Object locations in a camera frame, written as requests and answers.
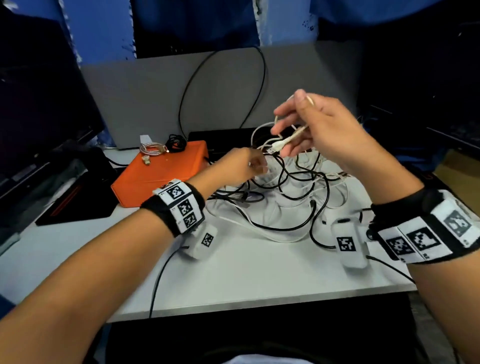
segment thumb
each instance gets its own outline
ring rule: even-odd
[[[305,90],[297,90],[294,95],[294,100],[295,109],[300,118],[310,127],[312,132],[318,130],[321,120],[323,120],[326,115],[317,110],[312,99],[307,96]]]

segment black monitor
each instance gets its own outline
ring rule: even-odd
[[[54,151],[88,142],[104,124],[58,22],[16,15],[0,5],[0,49],[4,209],[51,174],[56,161],[65,163]]]

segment fingernail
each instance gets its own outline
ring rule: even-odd
[[[306,98],[307,93],[305,92],[305,90],[300,89],[295,92],[295,102],[302,102]]]

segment hand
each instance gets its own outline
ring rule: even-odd
[[[327,159],[352,173],[363,160],[386,151],[358,123],[342,103],[331,97],[308,94],[314,106],[306,98],[304,90],[275,109],[276,116],[285,116],[271,130],[280,134],[295,124],[307,124],[309,128],[298,138],[285,145],[282,157],[295,157],[311,147]]]
[[[238,186],[268,171],[263,153],[250,148],[233,148],[211,168],[217,171],[221,186]]]

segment wristband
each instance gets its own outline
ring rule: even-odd
[[[172,180],[153,193],[140,208],[150,210],[162,219],[174,237],[191,232],[205,220],[202,212],[204,198],[191,184]]]
[[[480,248],[480,229],[447,191],[422,189],[398,201],[372,205],[372,210],[376,215],[370,228],[394,260],[432,264]]]

